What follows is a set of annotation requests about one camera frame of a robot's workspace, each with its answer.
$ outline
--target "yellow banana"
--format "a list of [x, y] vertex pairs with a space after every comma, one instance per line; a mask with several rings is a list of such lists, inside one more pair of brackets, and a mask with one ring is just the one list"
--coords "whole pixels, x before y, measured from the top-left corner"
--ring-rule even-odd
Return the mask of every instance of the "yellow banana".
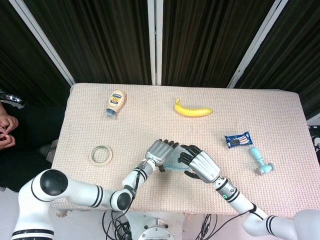
[[174, 109], [181, 115], [186, 117], [202, 117], [212, 113], [212, 109], [208, 107], [202, 108], [185, 108], [179, 104], [180, 99], [177, 98], [175, 101]]

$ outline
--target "white robotic arm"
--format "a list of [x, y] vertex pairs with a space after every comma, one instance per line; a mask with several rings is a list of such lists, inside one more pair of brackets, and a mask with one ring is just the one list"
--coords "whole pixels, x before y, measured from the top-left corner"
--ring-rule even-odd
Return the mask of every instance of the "white robotic arm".
[[[123, 180], [122, 190], [106, 190], [99, 185], [84, 183], [49, 169], [29, 181], [19, 192], [19, 218], [11, 240], [52, 240], [54, 229], [48, 212], [53, 200], [67, 198], [71, 204], [96, 208], [103, 206], [115, 211], [126, 210], [136, 191], [156, 167], [163, 164], [178, 143], [157, 140], [145, 154], [145, 159]], [[190, 166], [189, 177], [213, 184], [215, 190], [239, 213], [248, 216], [242, 223], [252, 236], [273, 235], [284, 240], [317, 240], [320, 236], [320, 211], [308, 209], [298, 212], [293, 219], [268, 216], [251, 203], [227, 177], [220, 176], [219, 166], [205, 152], [194, 145], [182, 145], [178, 161]]]
[[194, 145], [182, 145], [190, 154], [182, 152], [178, 162], [190, 166], [194, 171], [184, 173], [191, 178], [213, 183], [215, 190], [239, 214], [249, 212], [242, 223], [243, 229], [255, 237], [273, 235], [284, 240], [320, 239], [320, 211], [307, 209], [298, 212], [293, 219], [268, 216], [262, 209], [251, 203], [228, 179], [220, 176], [219, 166], [205, 152]]
[[55, 169], [41, 172], [19, 192], [19, 217], [11, 240], [53, 239], [49, 207], [55, 199], [67, 198], [71, 204], [91, 208], [103, 206], [115, 211], [126, 210], [135, 198], [138, 187], [156, 167], [163, 165], [178, 145], [168, 140], [155, 141], [146, 152], [145, 159], [122, 181], [122, 190], [107, 190], [99, 185], [77, 181]]

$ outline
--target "cable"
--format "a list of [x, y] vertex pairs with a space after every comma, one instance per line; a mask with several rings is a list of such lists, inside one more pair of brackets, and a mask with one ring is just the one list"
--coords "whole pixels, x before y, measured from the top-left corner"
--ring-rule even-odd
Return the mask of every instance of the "cable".
[[204, 221], [201, 226], [201, 230], [200, 230], [198, 236], [195, 238], [195, 240], [203, 240], [204, 239], [205, 235], [208, 233], [208, 230], [210, 228], [211, 217], [212, 217], [211, 214], [207, 214], [205, 216]]
[[[134, 186], [134, 191], [135, 192], [137, 192], [137, 189], [138, 189], [142, 166], [143, 166], [143, 164], [140, 166], [140, 168], [138, 170], [138, 173], [136, 175], [135, 186]], [[128, 212], [128, 210], [130, 209], [134, 199], [135, 199], [135, 196], [132, 196], [131, 202], [130, 202], [128, 208], [120, 216], [116, 216], [114, 218], [113, 213], [119, 213], [119, 212], [111, 210], [111, 221], [109, 223], [107, 231], [106, 231], [106, 228], [105, 228], [105, 221], [104, 221], [105, 220], [105, 216], [106, 216], [106, 212], [103, 213], [103, 216], [102, 216], [102, 228], [103, 228], [103, 231], [105, 233], [105, 239], [106, 240], [108, 240], [108, 238], [111, 239], [111, 240], [132, 240], [131, 228], [130, 228], [129, 222], [127, 221], [125, 223], [122, 223], [119, 219], [121, 217], [123, 217]], [[112, 224], [112, 227], [115, 228], [114, 229], [114, 238], [109, 236], [109, 230], [110, 230], [111, 224]]]
[[215, 223], [214, 223], [214, 227], [213, 227], [212, 231], [210, 232], [209, 236], [210, 236], [210, 235], [215, 231], [216, 226], [217, 226], [217, 222], [218, 222], [218, 215], [216, 214], [216, 215], [215, 215]]
[[248, 213], [248, 212], [249, 212], [249, 211], [245, 211], [245, 212], [243, 212], [243, 213], [241, 213], [241, 214], [238, 214], [238, 215], [230, 218], [228, 221], [226, 221], [224, 224], [222, 224], [214, 233], [211, 233], [207, 238], [204, 238], [203, 240], [208, 240], [208, 239], [212, 238], [212, 236], [215, 235], [220, 229], [222, 229], [228, 222], [230, 222], [230, 221], [232, 221], [233, 219], [236, 219], [236, 218], [238, 218], [238, 217], [240, 217], [240, 216], [242, 216], [242, 215], [244, 215], [244, 214], [246, 214], [246, 213]]

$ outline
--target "mayonnaise bottle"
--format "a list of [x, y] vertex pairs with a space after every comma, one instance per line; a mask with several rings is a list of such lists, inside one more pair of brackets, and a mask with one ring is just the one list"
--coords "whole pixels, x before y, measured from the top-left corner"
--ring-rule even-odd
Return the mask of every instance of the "mayonnaise bottle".
[[126, 95], [123, 91], [115, 90], [109, 98], [108, 105], [106, 107], [105, 115], [111, 119], [116, 119], [117, 111], [125, 103]]

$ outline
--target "table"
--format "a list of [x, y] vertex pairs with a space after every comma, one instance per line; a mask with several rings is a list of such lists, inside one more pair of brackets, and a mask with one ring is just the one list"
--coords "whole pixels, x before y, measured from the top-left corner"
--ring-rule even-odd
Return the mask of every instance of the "table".
[[[125, 91], [127, 100], [117, 120], [112, 120], [104, 117], [104, 111], [115, 89]], [[213, 113], [196, 118], [179, 115], [174, 110], [177, 97], [183, 106], [211, 107]], [[263, 176], [254, 172], [251, 145], [228, 149], [224, 135], [245, 131], [275, 171]], [[159, 138], [206, 151], [221, 174], [269, 215], [292, 217], [306, 208], [320, 209], [320, 168], [299, 96], [287, 91], [78, 83], [70, 91], [52, 168], [79, 181], [122, 189], [122, 180]], [[109, 145], [113, 152], [103, 167], [90, 163], [90, 152], [98, 145]], [[65, 199], [52, 206], [89, 209]], [[236, 213], [211, 184], [169, 170], [153, 173], [130, 210]]]

